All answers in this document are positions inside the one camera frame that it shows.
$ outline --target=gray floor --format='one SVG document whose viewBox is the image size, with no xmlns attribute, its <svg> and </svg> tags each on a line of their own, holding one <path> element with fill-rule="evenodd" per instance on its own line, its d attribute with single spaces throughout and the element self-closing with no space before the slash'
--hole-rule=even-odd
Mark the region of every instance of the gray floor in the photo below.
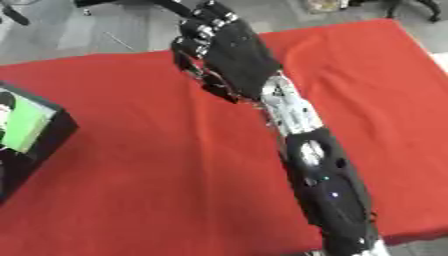
<svg viewBox="0 0 448 256">
<path fill-rule="evenodd" d="M 302 0 L 221 0 L 234 8 L 257 32 L 319 26 L 384 16 L 378 3 L 329 14 L 309 14 Z M 431 24 L 427 9 L 408 2 L 397 13 L 405 29 L 432 53 L 448 52 L 448 0 L 439 0 L 442 21 Z M 193 6 L 198 0 L 184 0 Z M 145 52 L 166 49 L 177 35 L 177 18 L 145 1 L 92 7 L 86 17 L 69 0 L 42 0 L 20 10 L 32 25 L 4 19 L 0 25 L 0 64 L 92 53 Z M 391 248 L 393 256 L 445 256 L 448 239 L 414 242 Z"/>
</svg>

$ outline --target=robotic hand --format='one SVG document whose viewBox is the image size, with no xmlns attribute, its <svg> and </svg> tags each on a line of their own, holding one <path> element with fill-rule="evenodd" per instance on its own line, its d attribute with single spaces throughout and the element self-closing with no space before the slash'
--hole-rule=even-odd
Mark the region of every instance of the robotic hand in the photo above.
<svg viewBox="0 0 448 256">
<path fill-rule="evenodd" d="M 387 256 L 370 197 L 337 140 L 301 97 L 256 33 L 208 0 L 180 22 L 174 62 L 219 97 L 258 105 L 279 137 L 280 153 L 308 222 L 329 256 Z"/>
</svg>

